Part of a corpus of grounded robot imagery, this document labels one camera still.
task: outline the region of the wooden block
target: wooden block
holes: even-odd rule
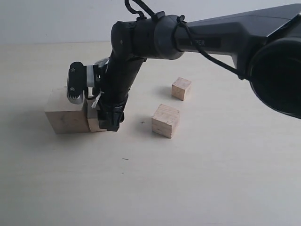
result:
[[[191,81],[184,78],[178,78],[172,84],[171,90],[172,96],[180,100],[185,100],[191,90]]]
[[[97,109],[92,108],[94,100],[87,101],[87,120],[90,127],[91,132],[104,132],[107,131],[106,129],[99,128],[99,121],[97,118]]]
[[[89,132],[87,103],[69,102],[67,87],[53,89],[45,107],[45,114],[56,134]]]
[[[160,104],[151,119],[152,131],[167,138],[172,138],[178,128],[179,120],[179,110]]]

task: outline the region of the small wooden cube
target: small wooden cube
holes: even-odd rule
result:
[[[172,84],[171,93],[173,97],[176,97],[180,100],[185,100],[190,90],[191,90],[191,81],[184,78],[178,78]]]
[[[56,134],[89,132],[87,103],[69,102],[67,87],[53,89],[45,107],[45,114]]]
[[[106,129],[99,128],[99,120],[97,117],[97,107],[92,108],[94,100],[87,101],[87,120],[90,127],[91,132],[104,132]]]
[[[151,119],[152,131],[172,138],[179,125],[180,111],[160,104]]]

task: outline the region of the table surface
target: table surface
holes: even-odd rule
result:
[[[200,54],[144,63],[117,133],[55,135],[51,90],[70,63],[110,52],[0,46],[0,225],[300,226],[301,122]],[[178,77],[192,81],[186,101],[171,97]],[[181,112],[172,139],[151,131],[160,104]]]

